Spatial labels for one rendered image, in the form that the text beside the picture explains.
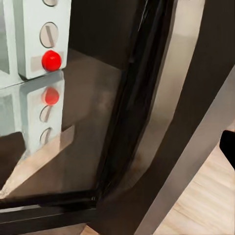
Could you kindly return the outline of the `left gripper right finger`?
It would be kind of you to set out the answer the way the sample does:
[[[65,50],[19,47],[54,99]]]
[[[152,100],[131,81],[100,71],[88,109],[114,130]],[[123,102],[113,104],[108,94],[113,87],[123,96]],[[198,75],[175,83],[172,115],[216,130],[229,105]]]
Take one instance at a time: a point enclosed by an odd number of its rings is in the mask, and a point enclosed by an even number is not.
[[[219,147],[235,170],[235,132],[224,130]]]

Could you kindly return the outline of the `microwave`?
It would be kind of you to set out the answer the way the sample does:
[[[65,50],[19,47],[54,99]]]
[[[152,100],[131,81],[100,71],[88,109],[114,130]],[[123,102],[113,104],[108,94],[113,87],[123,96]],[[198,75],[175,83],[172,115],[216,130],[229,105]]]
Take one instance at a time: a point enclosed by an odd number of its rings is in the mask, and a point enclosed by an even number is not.
[[[208,0],[0,0],[0,136],[25,150],[0,235],[116,216],[171,124]]]

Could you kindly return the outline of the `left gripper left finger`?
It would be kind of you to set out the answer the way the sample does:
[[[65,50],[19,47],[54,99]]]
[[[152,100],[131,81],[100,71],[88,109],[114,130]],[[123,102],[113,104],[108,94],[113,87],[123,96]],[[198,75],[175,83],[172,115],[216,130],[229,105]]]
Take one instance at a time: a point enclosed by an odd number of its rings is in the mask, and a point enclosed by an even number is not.
[[[25,150],[21,130],[0,136],[0,189]]]

